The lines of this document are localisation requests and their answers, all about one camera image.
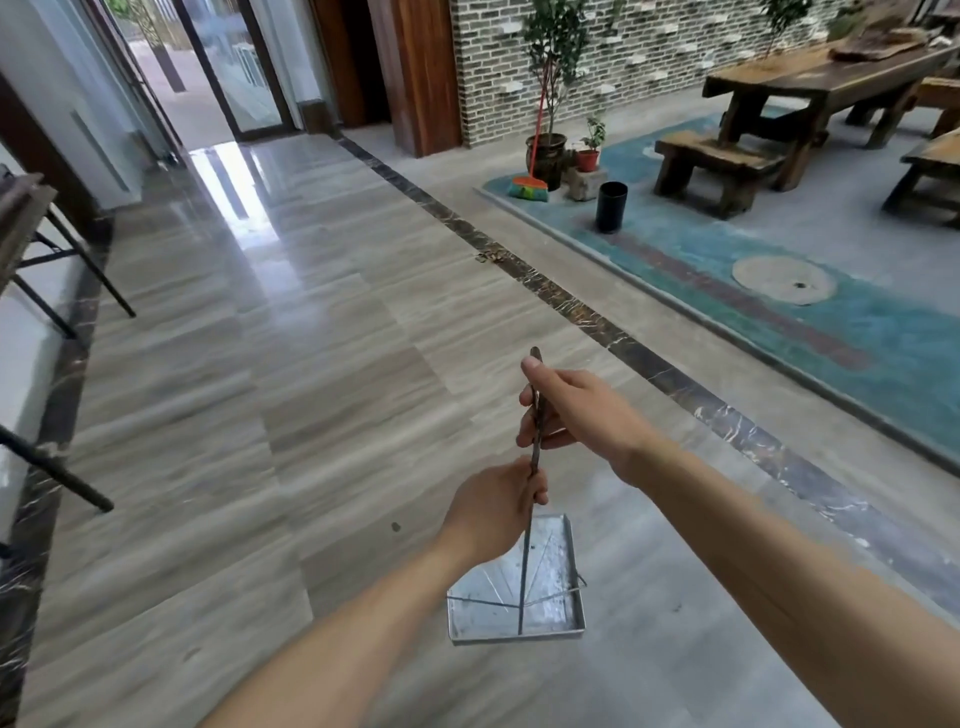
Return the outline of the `person's left hand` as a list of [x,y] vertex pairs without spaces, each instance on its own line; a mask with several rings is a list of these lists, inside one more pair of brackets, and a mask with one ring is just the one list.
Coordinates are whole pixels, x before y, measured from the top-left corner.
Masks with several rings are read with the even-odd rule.
[[486,467],[462,482],[447,509],[437,542],[466,572],[509,552],[536,506],[519,506],[517,459]]

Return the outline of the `person's right hand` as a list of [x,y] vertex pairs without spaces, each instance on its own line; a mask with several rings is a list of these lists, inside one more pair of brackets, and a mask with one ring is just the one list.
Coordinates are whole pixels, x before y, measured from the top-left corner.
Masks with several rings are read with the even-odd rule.
[[648,456],[665,438],[603,379],[587,370],[564,370],[564,406],[538,397],[525,407],[515,443],[545,450],[582,444],[604,459],[619,480],[641,489]]

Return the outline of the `metal long-handled dustpan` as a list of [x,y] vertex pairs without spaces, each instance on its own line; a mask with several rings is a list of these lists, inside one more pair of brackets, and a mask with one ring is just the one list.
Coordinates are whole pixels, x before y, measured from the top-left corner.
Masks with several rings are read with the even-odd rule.
[[569,516],[534,508],[508,552],[448,590],[448,636],[457,647],[578,639],[586,630],[586,586]]

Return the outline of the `person's left forearm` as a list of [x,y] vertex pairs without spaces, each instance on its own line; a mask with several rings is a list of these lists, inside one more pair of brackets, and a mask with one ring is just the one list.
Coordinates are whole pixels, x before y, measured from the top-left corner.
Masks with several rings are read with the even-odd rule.
[[478,533],[443,528],[248,675],[198,728],[358,728],[441,598],[492,557]]

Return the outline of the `person's right forearm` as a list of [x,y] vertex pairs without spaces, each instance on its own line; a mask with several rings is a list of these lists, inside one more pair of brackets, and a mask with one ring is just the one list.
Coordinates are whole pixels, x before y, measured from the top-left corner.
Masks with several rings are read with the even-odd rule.
[[842,728],[960,728],[960,630],[664,440],[604,453]]

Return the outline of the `black cylindrical bin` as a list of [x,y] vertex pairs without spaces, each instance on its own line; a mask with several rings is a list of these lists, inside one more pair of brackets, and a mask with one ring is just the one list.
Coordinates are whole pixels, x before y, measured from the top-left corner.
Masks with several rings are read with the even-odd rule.
[[629,188],[624,182],[608,180],[600,185],[594,221],[598,233],[611,235],[621,230],[628,195]]

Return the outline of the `grey stone block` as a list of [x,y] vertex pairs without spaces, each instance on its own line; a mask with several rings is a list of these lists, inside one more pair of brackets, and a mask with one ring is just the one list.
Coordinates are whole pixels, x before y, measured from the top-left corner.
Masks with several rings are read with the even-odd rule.
[[574,202],[585,203],[597,198],[600,188],[609,179],[609,173],[602,167],[584,172],[571,166],[564,172],[563,179],[566,183],[565,197]]

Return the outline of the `small plant in red pot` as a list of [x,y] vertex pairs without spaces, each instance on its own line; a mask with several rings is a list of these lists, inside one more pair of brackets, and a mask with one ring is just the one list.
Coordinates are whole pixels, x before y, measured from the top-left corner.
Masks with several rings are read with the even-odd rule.
[[586,119],[586,135],[582,137],[582,148],[576,150],[575,166],[581,173],[593,173],[599,166],[599,157],[602,146],[606,141],[607,128],[599,116],[589,116]]

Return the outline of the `round stone floor cover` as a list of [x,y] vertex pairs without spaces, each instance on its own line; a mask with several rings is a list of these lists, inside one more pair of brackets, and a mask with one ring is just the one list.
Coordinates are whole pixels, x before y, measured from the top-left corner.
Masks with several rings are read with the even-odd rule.
[[835,278],[818,265],[783,255],[741,258],[731,267],[732,278],[752,293],[795,307],[809,307],[834,297]]

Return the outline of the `low wooden bench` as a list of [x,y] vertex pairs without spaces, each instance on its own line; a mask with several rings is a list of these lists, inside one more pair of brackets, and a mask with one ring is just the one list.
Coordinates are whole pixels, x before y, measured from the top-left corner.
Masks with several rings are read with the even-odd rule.
[[786,161],[781,153],[724,145],[709,134],[691,129],[659,138],[654,151],[662,157],[654,195],[675,199],[685,196],[693,172],[701,169],[721,181],[716,215],[722,220],[750,212],[762,183]]
[[928,140],[900,161],[907,170],[884,200],[882,211],[894,213],[911,204],[925,206],[951,213],[948,225],[960,230],[960,198],[944,192],[952,186],[960,193],[960,127]]

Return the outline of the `brown wooden door panel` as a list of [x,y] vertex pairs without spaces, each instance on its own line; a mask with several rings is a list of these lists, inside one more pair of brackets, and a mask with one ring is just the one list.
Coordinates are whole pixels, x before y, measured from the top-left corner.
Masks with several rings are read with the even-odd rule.
[[397,145],[420,159],[459,147],[450,0],[366,0]]

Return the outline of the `dark wooden table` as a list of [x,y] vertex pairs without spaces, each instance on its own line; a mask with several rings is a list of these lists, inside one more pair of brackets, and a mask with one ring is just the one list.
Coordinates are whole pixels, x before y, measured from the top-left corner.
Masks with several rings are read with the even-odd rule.
[[847,109],[855,119],[882,109],[866,148],[883,149],[906,114],[922,80],[960,53],[960,42],[925,46],[879,61],[844,61],[831,56],[833,43],[754,58],[705,75],[702,97],[731,95],[718,140],[737,144],[744,135],[788,146],[773,188],[798,187],[810,154],[830,119]]

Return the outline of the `carved wood piece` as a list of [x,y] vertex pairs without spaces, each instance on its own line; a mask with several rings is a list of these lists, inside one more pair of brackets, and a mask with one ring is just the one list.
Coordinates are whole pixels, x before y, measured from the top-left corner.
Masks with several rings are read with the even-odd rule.
[[928,30],[906,26],[893,17],[850,30],[831,44],[827,55],[837,62],[873,63],[925,47],[929,42]]

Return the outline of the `black-legged folding table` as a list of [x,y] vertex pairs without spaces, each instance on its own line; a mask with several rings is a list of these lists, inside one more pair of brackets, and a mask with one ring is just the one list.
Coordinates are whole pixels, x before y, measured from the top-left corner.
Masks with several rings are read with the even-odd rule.
[[67,339],[80,336],[21,275],[22,270],[77,258],[129,318],[137,312],[95,262],[90,244],[81,242],[53,209],[56,190],[41,174],[14,174],[0,164],[0,295],[13,284]]

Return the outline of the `glass door with dark frame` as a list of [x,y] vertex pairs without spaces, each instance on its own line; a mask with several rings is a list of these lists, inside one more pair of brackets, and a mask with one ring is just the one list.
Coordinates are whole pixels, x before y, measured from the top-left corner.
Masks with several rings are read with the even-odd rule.
[[251,0],[172,0],[238,142],[293,135],[294,117]]

